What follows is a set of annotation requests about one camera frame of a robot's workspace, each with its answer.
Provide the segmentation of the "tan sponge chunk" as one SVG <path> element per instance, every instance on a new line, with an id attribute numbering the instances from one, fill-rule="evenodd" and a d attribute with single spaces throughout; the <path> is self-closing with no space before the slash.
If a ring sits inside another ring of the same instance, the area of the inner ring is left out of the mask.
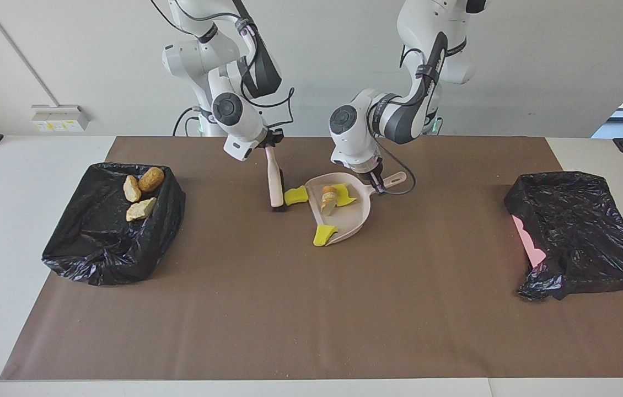
<path id="1" fill-rule="evenodd" d="M 339 200 L 339 191 L 334 186 L 324 186 L 322 190 L 320 211 L 324 216 L 331 216 Z"/>

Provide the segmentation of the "grey wall conduit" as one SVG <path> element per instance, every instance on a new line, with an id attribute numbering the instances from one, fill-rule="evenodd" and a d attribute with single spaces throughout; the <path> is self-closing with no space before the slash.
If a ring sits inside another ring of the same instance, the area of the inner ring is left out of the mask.
<path id="1" fill-rule="evenodd" d="M 55 94 L 52 92 L 52 90 L 50 90 L 49 86 L 45 83 L 44 79 L 42 79 L 41 75 L 39 75 L 36 68 L 34 68 L 34 66 L 31 64 L 31 61 L 29 61 L 26 55 L 24 55 L 24 53 L 22 52 L 22 49 L 19 47 L 19 45 L 17 45 L 17 43 L 14 41 L 10 33 L 5 29 L 4 25 L 2 25 L 1 21 L 0 21 L 0 33 L 2 37 L 5 39 L 6 43 L 8 43 L 9 47 L 15 53 L 15 55 L 20 59 L 22 65 L 26 68 L 26 70 L 30 73 L 32 78 L 39 85 L 42 92 L 44 92 L 44 94 L 49 99 L 49 101 L 47 102 L 49 104 L 49 107 L 57 108 L 58 106 L 60 106 L 61 103 L 59 102 L 59 100 L 57 100 Z"/>

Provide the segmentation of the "pink box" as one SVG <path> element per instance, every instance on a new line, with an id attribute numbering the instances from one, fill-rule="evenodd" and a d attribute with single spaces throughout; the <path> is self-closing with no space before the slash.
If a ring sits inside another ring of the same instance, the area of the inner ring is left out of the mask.
<path id="1" fill-rule="evenodd" d="M 546 259 L 546 253 L 542 249 L 535 246 L 533 237 L 526 231 L 523 221 L 517 216 L 512 215 L 513 222 L 518 231 L 518 235 L 523 244 L 528 260 L 530 261 L 531 269 L 536 269 Z"/>

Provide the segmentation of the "pale pink plastic dustpan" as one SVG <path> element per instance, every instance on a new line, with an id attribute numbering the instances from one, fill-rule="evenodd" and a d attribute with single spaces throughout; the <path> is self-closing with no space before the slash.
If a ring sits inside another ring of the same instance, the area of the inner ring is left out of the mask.
<path id="1" fill-rule="evenodd" d="M 347 206 L 336 207 L 331 216 L 321 213 L 321 197 L 324 186 L 347 184 L 350 196 L 356 200 Z M 370 184 L 364 184 L 356 176 L 349 173 L 322 174 L 309 179 L 306 186 L 309 194 L 309 206 L 317 224 L 332 224 L 337 232 L 331 237 L 327 246 L 340 242 L 356 234 L 367 220 L 371 211 L 371 196 L 375 190 Z"/>

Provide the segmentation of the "black bag lined bin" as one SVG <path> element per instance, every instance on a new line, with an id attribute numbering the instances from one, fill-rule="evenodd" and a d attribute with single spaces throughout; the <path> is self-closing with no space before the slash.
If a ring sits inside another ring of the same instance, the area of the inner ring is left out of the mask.
<path id="1" fill-rule="evenodd" d="M 161 166 L 163 183 L 153 213 L 127 220 L 123 185 L 144 176 L 149 165 L 95 163 L 88 166 L 42 252 L 42 263 L 58 276 L 91 286 L 145 281 L 171 247 L 185 216 L 185 192 L 172 169 Z"/>

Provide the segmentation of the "pale crusty bread chunk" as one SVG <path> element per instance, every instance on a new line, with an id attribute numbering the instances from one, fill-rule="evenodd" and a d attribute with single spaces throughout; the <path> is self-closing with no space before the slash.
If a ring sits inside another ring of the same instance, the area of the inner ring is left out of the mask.
<path id="1" fill-rule="evenodd" d="M 138 219 L 146 219 L 154 211 L 157 198 L 153 197 L 148 200 L 143 200 L 137 203 L 133 203 L 126 211 L 126 221 L 133 222 Z"/>

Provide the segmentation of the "black bag over pink box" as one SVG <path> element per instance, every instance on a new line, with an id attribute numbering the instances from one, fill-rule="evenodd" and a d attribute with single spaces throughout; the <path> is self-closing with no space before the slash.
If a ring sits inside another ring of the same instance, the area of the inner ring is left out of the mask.
<path id="1" fill-rule="evenodd" d="M 623 217 L 606 179 L 581 171 L 521 174 L 503 199 L 534 249 L 525 299 L 623 291 Z"/>

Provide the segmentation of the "brown oval bread roll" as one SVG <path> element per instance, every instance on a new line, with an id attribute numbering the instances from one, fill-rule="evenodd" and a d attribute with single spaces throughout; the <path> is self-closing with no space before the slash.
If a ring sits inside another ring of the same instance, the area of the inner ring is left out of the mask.
<path id="1" fill-rule="evenodd" d="M 141 192 L 153 192 L 164 181 L 165 174 L 161 168 L 151 167 L 138 180 L 138 188 Z"/>

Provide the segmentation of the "yellow sponge piece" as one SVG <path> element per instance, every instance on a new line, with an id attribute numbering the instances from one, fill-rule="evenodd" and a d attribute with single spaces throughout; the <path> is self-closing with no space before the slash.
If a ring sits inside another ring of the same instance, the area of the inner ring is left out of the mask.
<path id="1" fill-rule="evenodd" d="M 291 206 L 298 203 L 309 201 L 309 194 L 306 186 L 302 185 L 297 188 L 288 189 L 283 194 L 284 204 Z"/>
<path id="2" fill-rule="evenodd" d="M 339 229 L 336 226 L 332 226 L 332 224 L 317 224 L 315 236 L 313 239 L 314 246 L 327 246 L 329 241 L 331 241 L 331 237 L 336 234 Z"/>
<path id="3" fill-rule="evenodd" d="M 356 200 L 350 196 L 347 184 L 334 184 L 332 187 L 336 189 L 336 207 L 347 206 Z"/>

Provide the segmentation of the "white wall socket box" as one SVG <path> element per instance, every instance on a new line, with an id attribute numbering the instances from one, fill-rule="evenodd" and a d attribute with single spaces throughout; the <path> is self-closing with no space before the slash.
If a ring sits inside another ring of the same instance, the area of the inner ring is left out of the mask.
<path id="1" fill-rule="evenodd" d="M 85 132 L 90 120 L 79 105 L 33 105 L 32 123 L 39 132 Z"/>

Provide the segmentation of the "beige brush with black bristles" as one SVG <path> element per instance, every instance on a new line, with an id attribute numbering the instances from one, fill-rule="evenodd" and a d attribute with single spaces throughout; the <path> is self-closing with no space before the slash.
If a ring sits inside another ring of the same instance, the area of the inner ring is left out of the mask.
<path id="1" fill-rule="evenodd" d="M 283 178 L 281 176 L 278 161 L 276 160 L 275 148 L 273 146 L 267 146 L 265 148 L 265 153 L 267 159 L 267 180 L 270 205 L 273 211 L 283 212 L 286 210 L 286 203 L 284 202 L 283 195 Z"/>

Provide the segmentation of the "brown paper table mat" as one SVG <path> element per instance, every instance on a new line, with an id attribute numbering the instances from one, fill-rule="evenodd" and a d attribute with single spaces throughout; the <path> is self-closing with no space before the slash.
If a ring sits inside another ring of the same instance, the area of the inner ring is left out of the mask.
<path id="1" fill-rule="evenodd" d="M 268 208 L 264 155 L 220 138 L 117 138 L 107 161 L 166 165 L 180 231 L 147 281 L 50 275 L 1 379 L 623 377 L 623 291 L 528 302 L 503 205 L 560 168 L 543 138 L 422 137 L 415 172 L 349 239 L 315 247 L 308 205 Z"/>

